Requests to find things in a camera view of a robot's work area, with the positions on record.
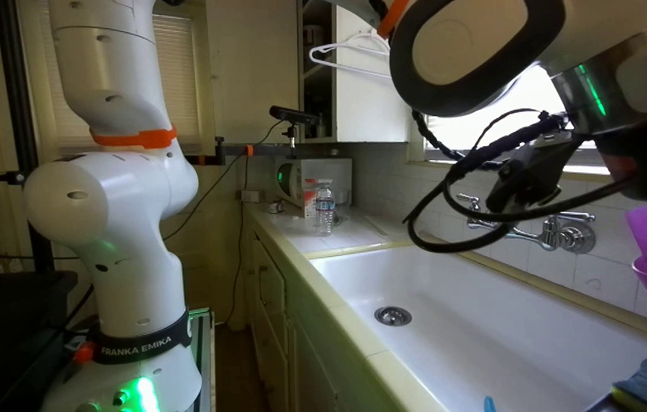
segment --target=green light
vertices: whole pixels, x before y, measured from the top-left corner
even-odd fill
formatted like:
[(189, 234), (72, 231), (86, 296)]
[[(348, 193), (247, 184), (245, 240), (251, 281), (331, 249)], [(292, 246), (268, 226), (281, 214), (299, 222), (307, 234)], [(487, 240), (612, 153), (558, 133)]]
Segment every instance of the green light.
[(592, 82), (590, 73), (582, 70), (582, 65), (579, 65), (575, 72), (579, 72), (580, 78), (588, 82), (590, 97), (592, 97), (592, 102), (594, 102), (599, 115), (605, 118), (605, 106), (604, 106), (604, 102), (602, 102), (602, 97), (599, 97), (599, 89), (597, 89), (597, 84)]
[(160, 412), (156, 384), (149, 377), (136, 381), (142, 412)]

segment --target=faucet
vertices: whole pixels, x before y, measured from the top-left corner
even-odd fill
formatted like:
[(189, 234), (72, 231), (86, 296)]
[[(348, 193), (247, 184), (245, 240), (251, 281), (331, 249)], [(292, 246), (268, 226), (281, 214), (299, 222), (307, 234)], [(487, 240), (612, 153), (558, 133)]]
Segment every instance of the faucet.
[[(483, 210), (480, 198), (457, 193), (457, 200), (468, 201), (470, 210)], [(530, 234), (518, 226), (509, 230), (507, 238), (520, 238), (539, 246), (547, 252), (566, 249), (572, 255), (588, 255), (597, 246), (597, 231), (592, 214), (563, 210), (554, 214), (542, 222), (542, 234)], [(493, 222), (467, 217), (468, 230), (495, 226)]]

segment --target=bottle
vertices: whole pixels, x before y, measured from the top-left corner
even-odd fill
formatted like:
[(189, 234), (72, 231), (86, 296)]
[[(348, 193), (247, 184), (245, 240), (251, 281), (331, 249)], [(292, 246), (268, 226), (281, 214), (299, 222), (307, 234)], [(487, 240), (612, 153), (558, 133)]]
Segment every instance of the bottle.
[(331, 193), (328, 178), (318, 178), (315, 185), (315, 230), (321, 237), (331, 237), (331, 224), (336, 220), (336, 198)]

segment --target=window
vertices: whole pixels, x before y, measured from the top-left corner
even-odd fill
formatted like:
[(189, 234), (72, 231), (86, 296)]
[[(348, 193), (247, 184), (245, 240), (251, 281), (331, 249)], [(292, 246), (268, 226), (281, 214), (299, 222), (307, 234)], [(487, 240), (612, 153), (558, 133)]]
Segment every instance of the window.
[[(43, 157), (62, 149), (94, 146), (89, 126), (63, 102), (45, 0), (31, 0), (22, 14), (22, 43), (31, 82), (31, 102)], [(161, 92), (179, 139), (198, 135), (195, 22), (187, 17), (152, 17)]]
[[(447, 149), (468, 151), (491, 120), (514, 107), (565, 112), (565, 106), (558, 92), (554, 89), (548, 73), (542, 67), (530, 67), (518, 76), (511, 89), (507, 89), (507, 95), (502, 95), (491, 106), (477, 112), (463, 115), (463, 118), (427, 118), (427, 126), (439, 137), (439, 143), (443, 143)], [(493, 129), (490, 129), (480, 146), (520, 126), (528, 126), (532, 121), (534, 121), (534, 112), (520, 112), (520, 115), (506, 118)], [(427, 160), (443, 160), (441, 153), (432, 149), (427, 143), (422, 149), (425, 149)], [(580, 145), (579, 153), (572, 158), (572, 166), (599, 166), (602, 167), (602, 158), (594, 145), (592, 143)]]

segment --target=appliance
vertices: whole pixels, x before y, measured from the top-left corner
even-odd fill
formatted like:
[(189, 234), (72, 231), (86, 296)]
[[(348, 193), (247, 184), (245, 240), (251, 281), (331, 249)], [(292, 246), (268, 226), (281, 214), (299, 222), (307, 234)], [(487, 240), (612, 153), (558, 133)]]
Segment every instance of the appliance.
[(303, 208), (313, 198), (318, 178), (331, 178), (339, 207), (352, 205), (352, 160), (349, 158), (294, 158), (277, 166), (275, 189), (281, 200)]

